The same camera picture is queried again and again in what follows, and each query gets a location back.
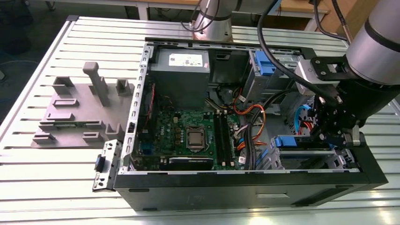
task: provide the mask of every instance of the slotted metal table surface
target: slotted metal table surface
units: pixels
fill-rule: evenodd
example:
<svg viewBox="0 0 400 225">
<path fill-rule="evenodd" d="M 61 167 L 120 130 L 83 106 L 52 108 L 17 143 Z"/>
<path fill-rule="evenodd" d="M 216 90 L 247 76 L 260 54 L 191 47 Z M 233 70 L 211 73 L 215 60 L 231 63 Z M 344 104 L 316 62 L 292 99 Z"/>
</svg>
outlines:
<svg viewBox="0 0 400 225">
<path fill-rule="evenodd" d="M 264 31 L 271 45 L 312 47 L 340 56 L 345 44 L 320 33 Z M 361 129 L 389 183 L 319 207 L 135 212 L 119 193 L 92 193 L 100 149 L 32 149 L 56 76 L 88 83 L 85 61 L 97 61 L 108 83 L 135 84 L 144 38 L 191 39 L 179 23 L 80 17 L 67 21 L 0 127 L 0 221 L 57 224 L 400 224 L 400 119 L 387 106 Z M 235 42 L 257 43 L 255 28 L 233 27 Z"/>
</svg>

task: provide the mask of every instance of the ram slot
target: ram slot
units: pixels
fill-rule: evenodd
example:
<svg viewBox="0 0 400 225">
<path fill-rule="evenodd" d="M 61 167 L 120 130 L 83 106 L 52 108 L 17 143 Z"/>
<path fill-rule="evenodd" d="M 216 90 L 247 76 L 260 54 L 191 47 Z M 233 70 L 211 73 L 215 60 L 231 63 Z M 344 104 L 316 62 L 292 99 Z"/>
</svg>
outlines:
<svg viewBox="0 0 400 225">
<path fill-rule="evenodd" d="M 215 144 L 217 148 L 217 163 L 219 165 L 225 165 L 225 154 L 224 154 L 224 142 L 223 134 L 220 129 L 220 115 L 213 114 L 213 135 L 215 135 Z"/>
<path fill-rule="evenodd" d="M 229 136 L 229 125 L 227 120 L 227 115 L 220 117 L 220 128 L 223 134 L 223 145 L 224 145 L 224 156 L 225 156 L 225 165 L 233 166 L 232 160 L 232 146 L 231 146 L 231 136 Z"/>
</svg>

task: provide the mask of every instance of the label sticker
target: label sticker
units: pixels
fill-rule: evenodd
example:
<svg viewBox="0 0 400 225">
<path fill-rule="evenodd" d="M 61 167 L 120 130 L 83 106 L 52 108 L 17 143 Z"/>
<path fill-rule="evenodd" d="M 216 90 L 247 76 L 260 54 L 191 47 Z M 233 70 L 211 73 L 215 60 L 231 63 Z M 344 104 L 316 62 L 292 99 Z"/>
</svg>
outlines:
<svg viewBox="0 0 400 225">
<path fill-rule="evenodd" d="M 239 95 L 239 100 L 241 101 L 241 102 L 244 102 L 245 101 L 245 97 L 243 96 L 243 95 Z"/>
<path fill-rule="evenodd" d="M 239 161 L 240 164 L 245 164 L 245 157 L 240 156 L 237 161 Z"/>
<path fill-rule="evenodd" d="M 168 65 L 176 67 L 201 67 L 203 56 L 192 54 L 171 54 Z"/>
</svg>

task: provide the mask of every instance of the power supply label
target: power supply label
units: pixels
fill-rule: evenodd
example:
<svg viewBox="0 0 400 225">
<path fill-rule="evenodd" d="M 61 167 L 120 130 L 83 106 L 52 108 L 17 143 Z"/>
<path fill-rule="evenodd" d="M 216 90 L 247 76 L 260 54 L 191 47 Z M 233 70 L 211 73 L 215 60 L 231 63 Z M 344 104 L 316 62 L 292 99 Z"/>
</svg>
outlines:
<svg viewBox="0 0 400 225">
<path fill-rule="evenodd" d="M 168 65 L 176 67 L 201 67 L 203 56 L 195 54 L 171 54 Z"/>
</svg>

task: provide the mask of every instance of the motherboard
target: motherboard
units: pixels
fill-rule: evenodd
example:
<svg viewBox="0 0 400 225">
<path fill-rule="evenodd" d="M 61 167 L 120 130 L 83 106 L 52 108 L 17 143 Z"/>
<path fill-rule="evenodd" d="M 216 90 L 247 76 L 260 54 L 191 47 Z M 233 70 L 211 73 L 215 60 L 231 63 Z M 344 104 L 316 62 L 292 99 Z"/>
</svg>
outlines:
<svg viewBox="0 0 400 225">
<path fill-rule="evenodd" d="M 235 114 L 165 110 L 159 112 L 156 120 L 153 140 L 140 142 L 136 169 L 240 170 L 232 138 L 239 127 Z"/>
</svg>

